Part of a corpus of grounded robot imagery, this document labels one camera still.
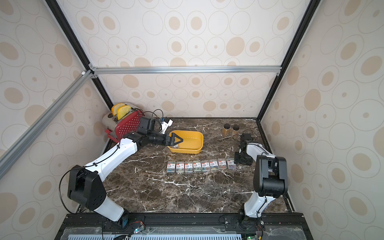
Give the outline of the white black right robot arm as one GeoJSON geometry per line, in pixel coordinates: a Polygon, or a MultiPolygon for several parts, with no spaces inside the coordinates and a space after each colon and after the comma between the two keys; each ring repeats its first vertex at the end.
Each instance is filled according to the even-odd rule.
{"type": "Polygon", "coordinates": [[[235,152],[235,163],[251,166],[255,163],[254,191],[244,204],[245,215],[260,218],[269,203],[288,192],[287,161],[266,150],[262,144],[242,140],[235,152]]]}

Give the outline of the clear paper clip box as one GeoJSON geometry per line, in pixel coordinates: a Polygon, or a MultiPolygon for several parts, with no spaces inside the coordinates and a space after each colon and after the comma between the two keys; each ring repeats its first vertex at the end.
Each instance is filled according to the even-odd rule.
{"type": "Polygon", "coordinates": [[[194,172],[202,172],[202,164],[200,161],[193,161],[194,172]]]}
{"type": "Polygon", "coordinates": [[[210,160],[209,163],[210,163],[210,168],[211,168],[212,172],[219,170],[219,164],[218,164],[217,160],[210,160]]]}
{"type": "Polygon", "coordinates": [[[176,173],[182,174],[185,172],[185,163],[184,162],[176,162],[176,173]]]}
{"type": "Polygon", "coordinates": [[[217,159],[220,170],[226,170],[228,168],[226,159],[217,159]]]}
{"type": "Polygon", "coordinates": [[[185,162],[184,167],[185,167],[185,173],[193,173],[194,172],[193,162],[185,162]]]}
{"type": "Polygon", "coordinates": [[[210,162],[208,160],[201,161],[202,172],[207,173],[211,171],[210,162]]]}
{"type": "Polygon", "coordinates": [[[235,170],[237,168],[234,158],[228,158],[226,162],[229,170],[235,170]]]}
{"type": "Polygon", "coordinates": [[[167,173],[175,173],[176,172],[176,162],[168,162],[167,163],[167,173]]]}

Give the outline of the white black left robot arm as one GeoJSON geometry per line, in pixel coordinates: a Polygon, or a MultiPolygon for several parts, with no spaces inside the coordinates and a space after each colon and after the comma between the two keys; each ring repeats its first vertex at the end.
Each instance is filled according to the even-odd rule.
{"type": "Polygon", "coordinates": [[[146,145],[173,147],[184,141],[175,133],[168,136],[156,132],[154,127],[154,118],[142,117],[138,129],[124,135],[112,149],[83,167],[73,167],[69,171],[68,198],[126,228],[129,213],[107,196],[103,181],[125,159],[146,145]]]}

